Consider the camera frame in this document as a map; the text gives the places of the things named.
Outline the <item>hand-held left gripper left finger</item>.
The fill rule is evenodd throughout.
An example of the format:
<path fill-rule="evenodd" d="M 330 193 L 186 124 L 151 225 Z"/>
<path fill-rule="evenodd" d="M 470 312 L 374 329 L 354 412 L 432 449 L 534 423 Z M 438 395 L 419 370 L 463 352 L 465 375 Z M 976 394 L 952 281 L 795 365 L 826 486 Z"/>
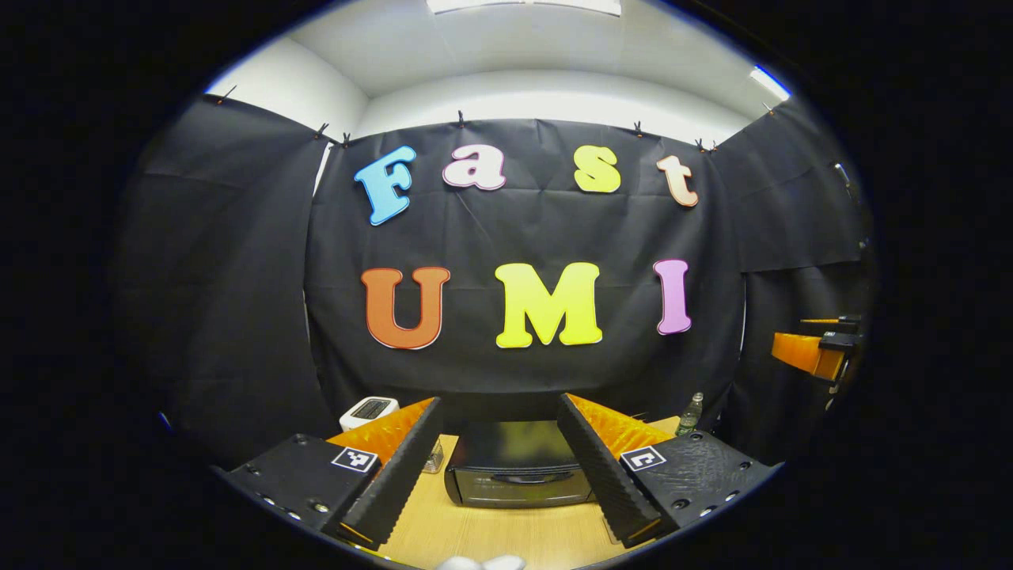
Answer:
<path fill-rule="evenodd" d="M 328 439 L 294 434 L 225 482 L 301 528 L 377 549 L 393 533 L 442 432 L 431 397 Z"/>

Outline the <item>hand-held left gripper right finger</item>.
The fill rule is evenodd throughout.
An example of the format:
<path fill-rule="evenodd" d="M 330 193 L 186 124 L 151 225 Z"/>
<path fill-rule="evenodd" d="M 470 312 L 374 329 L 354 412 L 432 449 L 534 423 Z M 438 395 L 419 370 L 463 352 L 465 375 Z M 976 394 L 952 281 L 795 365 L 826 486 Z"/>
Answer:
<path fill-rule="evenodd" d="M 627 548 L 715 519 L 782 468 L 706 431 L 674 435 L 571 393 L 561 394 L 557 421 Z"/>

